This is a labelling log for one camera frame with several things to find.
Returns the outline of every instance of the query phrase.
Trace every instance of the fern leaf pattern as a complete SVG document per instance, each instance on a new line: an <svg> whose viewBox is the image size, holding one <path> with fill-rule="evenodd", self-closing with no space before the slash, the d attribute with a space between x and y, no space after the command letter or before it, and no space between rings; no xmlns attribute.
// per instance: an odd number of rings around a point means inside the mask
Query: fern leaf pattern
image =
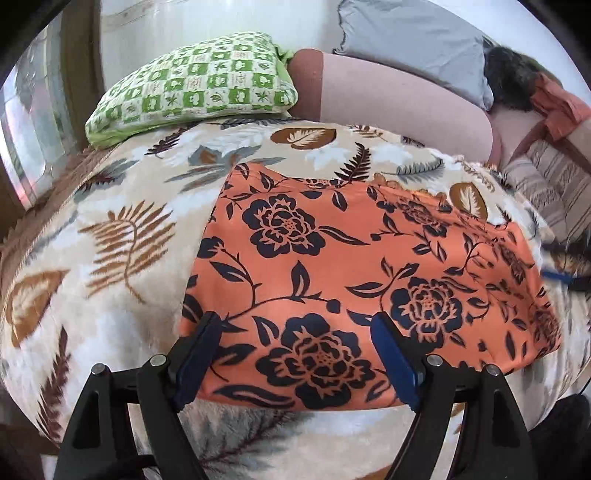
<svg viewBox="0 0 591 480"><path fill-rule="evenodd" d="M403 183L408 183L410 180L426 181L434 180L443 175L444 171L443 159L435 157L435 160L427 163L413 163L397 167L395 171L380 172L383 175L396 175Z"/></svg>
<svg viewBox="0 0 591 480"><path fill-rule="evenodd" d="M64 386L70 372L69 362L71 354L66 352L68 334L64 327L60 331L58 351L53 360L51 375L45 380L41 389L41 398L38 402L37 425L45 436L53 443L60 443L61 424L59 422L60 405L64 397Z"/></svg>
<svg viewBox="0 0 591 480"><path fill-rule="evenodd" d="M126 171L133 167L137 162L138 160L128 161L126 158L122 158L95 173L76 190L76 193L74 194L74 202L81 202L96 189L105 190L113 185L121 185L125 180Z"/></svg>
<svg viewBox="0 0 591 480"><path fill-rule="evenodd" d="M531 223L527 226L527 229L531 235L529 240L533 240L540 233L540 220L538 215L530 208L526 208L525 211L530 216Z"/></svg>
<svg viewBox="0 0 591 480"><path fill-rule="evenodd" d="M384 138L384 132L375 127L370 127L369 125L349 125L349 128L360 137L379 138L380 140L387 141Z"/></svg>
<svg viewBox="0 0 591 480"><path fill-rule="evenodd" d="M181 135L185 133L187 130L191 130L198 123L199 122L191 122L185 125L184 127L179 128L176 132L167 135L158 143L154 144L151 148L149 148L144 155L154 155L157 158L162 158L158 156L159 153L163 153L170 150L171 148L174 148L177 145L179 139L181 138Z"/></svg>
<svg viewBox="0 0 591 480"><path fill-rule="evenodd" d="M371 166L371 152L362 144L357 145L357 155L349 160L341 171L336 171L335 175L341 180L351 183L353 181L365 181L369 178L369 168Z"/></svg>
<svg viewBox="0 0 591 480"><path fill-rule="evenodd" d="M212 125L219 125L220 130L226 130L232 127L238 127L240 125L246 124L255 124L255 125L262 125L263 127L268 127L269 125L285 125L290 124L292 122L300 122L300 118L296 118L294 116L290 118L229 118L228 120L218 124L212 122Z"/></svg>
<svg viewBox="0 0 591 480"><path fill-rule="evenodd" d="M498 205L496 207L499 209L501 215L503 216L503 220L505 221L505 223L509 223L509 222L513 221L513 218L511 218L511 215L506 210L503 210Z"/></svg>
<svg viewBox="0 0 591 480"><path fill-rule="evenodd" d="M513 187L513 185L509 183L507 175L497 170L489 170L489 173L499 184L499 187L501 187L506 193L508 193L511 196L515 195L515 188Z"/></svg>
<svg viewBox="0 0 591 480"><path fill-rule="evenodd" d="M140 303L145 303L131 286L130 278L165 256L176 222L168 220L172 211L164 212L166 204L158 208L154 208L154 202L144 204L141 201L135 207L123 207L118 214L110 210L108 220L79 230L91 233L97 247L97 267L90 273L93 280L86 284L90 290L88 297L123 282Z"/></svg>
<svg viewBox="0 0 591 480"><path fill-rule="evenodd" d="M185 425L187 438L212 480L252 480L270 467L268 458L286 449L285 442L299 434L308 413L267 408L242 408L222 414L215 424L206 419L199 432Z"/></svg>

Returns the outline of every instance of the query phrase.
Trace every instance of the fleece blanket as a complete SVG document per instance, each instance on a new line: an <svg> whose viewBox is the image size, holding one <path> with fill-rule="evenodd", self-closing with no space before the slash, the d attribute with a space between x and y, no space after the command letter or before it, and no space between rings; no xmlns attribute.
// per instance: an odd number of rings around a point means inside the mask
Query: fleece blanket
<svg viewBox="0 0 591 480"><path fill-rule="evenodd" d="M287 177L376 178L445 197L492 224L513 220L538 268L554 264L540 250L549 229L495 172L387 131L233 118L138 135L76 185L20 259L2 299L2 380L52 441L61 441L93 364L135 368L170 349L204 228L212 216L231 215L213 209L217 196L234 166L253 162ZM589 359L584 299L559 284L544 288L561 345L508 376L528 427ZM521 345L507 348L524 355ZM462 406L453 413L433 478L445 478L453 457ZM131 417L138 447L147 452L137 408ZM286 412L198 399L180 418L212 478L336 480L383 478L413 413L404 406Z"/></svg>

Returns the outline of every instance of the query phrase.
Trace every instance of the striped cushion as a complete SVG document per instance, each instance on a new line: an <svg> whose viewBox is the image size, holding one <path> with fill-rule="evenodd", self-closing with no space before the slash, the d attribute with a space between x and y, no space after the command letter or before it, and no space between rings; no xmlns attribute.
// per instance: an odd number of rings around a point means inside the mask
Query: striped cushion
<svg viewBox="0 0 591 480"><path fill-rule="evenodd" d="M576 238L591 224L591 176L544 140L533 143L527 157L562 199L567 237Z"/></svg>
<svg viewBox="0 0 591 480"><path fill-rule="evenodd" d="M538 210L557 239L566 239L568 230L564 203L533 162L526 155L522 155L512 160L503 172L508 182Z"/></svg>

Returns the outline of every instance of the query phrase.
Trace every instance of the orange floral cloth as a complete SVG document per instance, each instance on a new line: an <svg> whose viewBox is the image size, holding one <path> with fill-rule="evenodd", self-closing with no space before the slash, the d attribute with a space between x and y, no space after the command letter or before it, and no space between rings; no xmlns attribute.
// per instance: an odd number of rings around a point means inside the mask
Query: orange floral cloth
<svg viewBox="0 0 591 480"><path fill-rule="evenodd" d="M369 334L381 310L420 352L478 370L522 368L560 341L516 224L388 186L232 170L179 326L190 334L206 311L222 320L199 397L291 410L398 404Z"/></svg>

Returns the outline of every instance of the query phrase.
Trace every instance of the white wall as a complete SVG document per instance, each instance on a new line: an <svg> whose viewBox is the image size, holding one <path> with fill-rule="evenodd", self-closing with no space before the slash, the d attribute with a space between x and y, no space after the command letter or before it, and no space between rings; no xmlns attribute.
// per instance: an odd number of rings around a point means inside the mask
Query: white wall
<svg viewBox="0 0 591 480"><path fill-rule="evenodd" d="M517 0L431 0L523 52L591 105L585 84L552 33ZM292 50L332 51L342 40L340 0L102 0L101 52L106 87L158 55L240 30L271 34Z"/></svg>
<svg viewBox="0 0 591 480"><path fill-rule="evenodd" d="M342 40L339 0L103 0L101 53L106 87L183 45L237 31L264 31L283 48L331 51Z"/></svg>

